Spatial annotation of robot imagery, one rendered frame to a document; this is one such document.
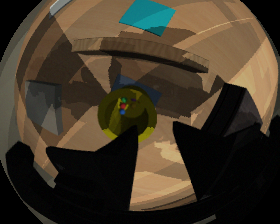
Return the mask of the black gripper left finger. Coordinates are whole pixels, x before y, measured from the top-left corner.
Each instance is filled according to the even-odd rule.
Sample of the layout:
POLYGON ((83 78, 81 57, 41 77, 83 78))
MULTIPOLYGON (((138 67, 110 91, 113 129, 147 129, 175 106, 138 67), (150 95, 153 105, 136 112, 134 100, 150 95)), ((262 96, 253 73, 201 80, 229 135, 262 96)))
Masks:
POLYGON ((139 151, 139 131, 137 124, 131 125, 115 137, 111 143, 97 151, 73 151, 73 149, 46 148, 48 159, 56 171, 67 175, 93 180, 101 185, 120 210, 129 210, 135 165, 139 151))

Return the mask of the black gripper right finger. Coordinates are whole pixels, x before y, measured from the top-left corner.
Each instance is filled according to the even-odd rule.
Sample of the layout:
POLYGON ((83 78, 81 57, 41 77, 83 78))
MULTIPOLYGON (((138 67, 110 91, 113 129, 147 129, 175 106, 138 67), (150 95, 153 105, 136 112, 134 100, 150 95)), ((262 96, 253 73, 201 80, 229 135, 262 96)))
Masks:
POLYGON ((260 131, 261 124, 256 123, 224 137, 173 121, 173 136, 195 189, 193 192, 197 201, 212 196, 213 186, 228 168, 236 149, 238 151, 238 148, 257 139, 260 131))

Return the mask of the dark olive cylinder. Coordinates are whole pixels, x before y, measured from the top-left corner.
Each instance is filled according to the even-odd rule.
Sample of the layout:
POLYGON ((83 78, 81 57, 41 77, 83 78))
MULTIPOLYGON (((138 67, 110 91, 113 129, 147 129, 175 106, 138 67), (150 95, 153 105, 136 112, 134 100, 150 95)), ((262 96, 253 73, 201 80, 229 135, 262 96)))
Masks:
POLYGON ((131 125, 137 124, 139 143, 143 143, 155 131, 157 112, 151 97, 143 88, 137 87, 137 85, 124 85, 115 91, 108 92, 101 100, 97 107, 97 123, 105 135, 112 140, 127 131, 131 125), (123 103, 125 104, 124 115, 119 113, 121 97, 127 97, 127 103, 123 103), (131 108, 132 103, 136 104, 135 109, 131 108))

